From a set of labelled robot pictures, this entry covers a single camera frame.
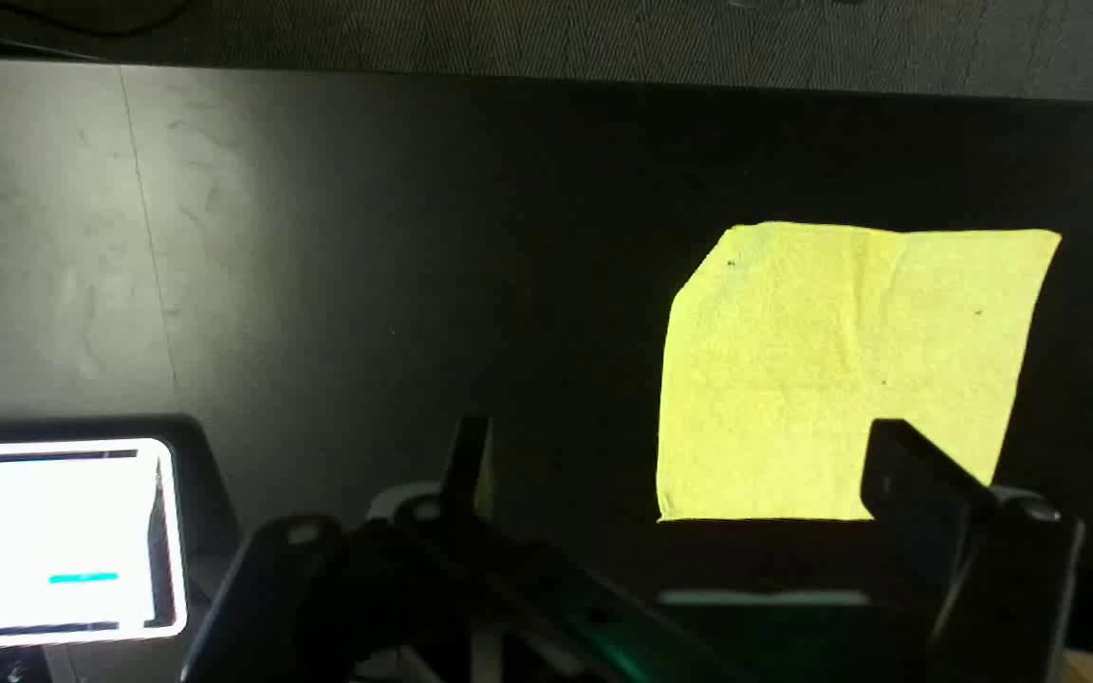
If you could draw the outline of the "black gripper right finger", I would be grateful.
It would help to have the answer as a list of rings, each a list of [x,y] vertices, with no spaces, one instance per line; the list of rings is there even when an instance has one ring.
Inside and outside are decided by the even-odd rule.
[[[874,422],[861,466],[910,683],[1059,683],[1084,523],[988,485],[910,422]]]

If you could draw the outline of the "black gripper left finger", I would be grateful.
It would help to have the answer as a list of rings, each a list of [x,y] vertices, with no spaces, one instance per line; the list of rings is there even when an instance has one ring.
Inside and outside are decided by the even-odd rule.
[[[181,683],[753,683],[554,542],[490,519],[494,422],[466,413],[441,482],[343,532],[286,516],[236,554]]]

